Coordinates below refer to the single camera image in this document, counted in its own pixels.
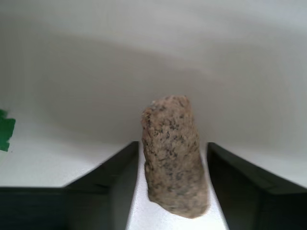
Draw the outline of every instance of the rock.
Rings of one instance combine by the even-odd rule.
[[[208,188],[187,97],[154,101],[142,114],[142,127],[149,199],[182,217],[203,215]]]

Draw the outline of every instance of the white surface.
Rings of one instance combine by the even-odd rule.
[[[139,172],[136,190],[131,205],[131,211],[126,230],[227,230],[221,207],[213,190],[210,179],[209,201],[210,207],[205,215],[188,219],[167,212],[158,204],[150,202],[147,196],[147,182],[144,173],[145,157],[143,146],[140,145]]]
[[[0,21],[17,119],[0,184],[63,184],[139,140],[151,100],[185,94],[202,141],[306,185],[306,1],[3,0]]]

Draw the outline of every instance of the pinkish rock sample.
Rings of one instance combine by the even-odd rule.
[[[154,101],[142,114],[142,127],[149,199],[182,217],[203,215],[208,188],[187,97]]]

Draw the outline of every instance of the granite rock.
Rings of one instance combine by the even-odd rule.
[[[203,215],[208,188],[187,97],[154,101],[142,114],[142,127],[149,199],[182,217]]]

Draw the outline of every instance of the green object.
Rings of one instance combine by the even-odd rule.
[[[7,112],[0,109],[0,150],[9,150],[9,140],[13,135],[15,119],[7,119]]]

